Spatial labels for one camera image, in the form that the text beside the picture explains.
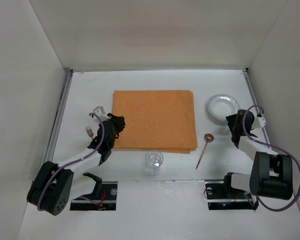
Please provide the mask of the white ceramic plate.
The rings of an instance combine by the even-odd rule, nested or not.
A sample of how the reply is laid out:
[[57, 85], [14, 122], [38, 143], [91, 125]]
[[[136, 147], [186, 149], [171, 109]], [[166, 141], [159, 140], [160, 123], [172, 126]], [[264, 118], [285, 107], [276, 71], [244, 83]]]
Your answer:
[[227, 94], [214, 95], [207, 103], [210, 115], [221, 122], [226, 122], [226, 117], [235, 115], [240, 108], [239, 102]]

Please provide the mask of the orange cloth placemat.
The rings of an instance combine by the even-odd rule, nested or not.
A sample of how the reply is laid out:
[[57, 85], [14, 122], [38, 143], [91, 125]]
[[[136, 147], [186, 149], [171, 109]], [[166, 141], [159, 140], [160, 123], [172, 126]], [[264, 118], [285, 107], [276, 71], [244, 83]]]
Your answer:
[[188, 154], [198, 147], [190, 90], [116, 90], [112, 113], [125, 118], [116, 149]]

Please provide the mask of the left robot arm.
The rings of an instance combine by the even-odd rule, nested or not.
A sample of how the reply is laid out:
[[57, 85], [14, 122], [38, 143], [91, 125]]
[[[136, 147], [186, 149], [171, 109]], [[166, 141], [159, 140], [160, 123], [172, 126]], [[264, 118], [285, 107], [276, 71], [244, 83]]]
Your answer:
[[53, 163], [45, 162], [36, 175], [27, 193], [28, 203], [53, 216], [60, 214], [68, 201], [77, 198], [92, 202], [93, 198], [105, 197], [103, 181], [89, 171], [102, 165], [110, 157], [116, 139], [124, 130], [123, 116], [112, 113], [90, 113], [99, 125], [96, 136], [88, 147], [72, 158]]

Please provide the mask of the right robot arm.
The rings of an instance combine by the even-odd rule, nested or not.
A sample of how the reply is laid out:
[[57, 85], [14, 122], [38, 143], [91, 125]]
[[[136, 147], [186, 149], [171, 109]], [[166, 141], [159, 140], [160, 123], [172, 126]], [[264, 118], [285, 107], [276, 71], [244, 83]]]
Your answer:
[[229, 172], [223, 179], [225, 191], [241, 191], [258, 197], [289, 200], [293, 194], [293, 163], [288, 155], [275, 151], [251, 140], [251, 130], [266, 125], [265, 118], [250, 111], [238, 110], [225, 117], [231, 141], [244, 152], [253, 165], [250, 174]]

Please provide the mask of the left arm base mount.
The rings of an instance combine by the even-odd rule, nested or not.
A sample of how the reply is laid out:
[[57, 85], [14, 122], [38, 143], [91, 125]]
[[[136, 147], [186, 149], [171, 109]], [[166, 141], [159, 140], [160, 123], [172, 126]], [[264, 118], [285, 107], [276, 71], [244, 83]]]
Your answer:
[[73, 181], [70, 211], [115, 211], [118, 182], [103, 181], [92, 173], [84, 173]]

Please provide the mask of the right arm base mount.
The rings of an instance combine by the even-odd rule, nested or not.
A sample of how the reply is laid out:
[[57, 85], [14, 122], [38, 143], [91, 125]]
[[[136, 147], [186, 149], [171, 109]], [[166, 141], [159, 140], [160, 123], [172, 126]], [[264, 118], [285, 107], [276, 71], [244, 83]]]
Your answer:
[[209, 210], [252, 210], [259, 207], [259, 201], [241, 189], [228, 187], [223, 180], [207, 180], [203, 191]]

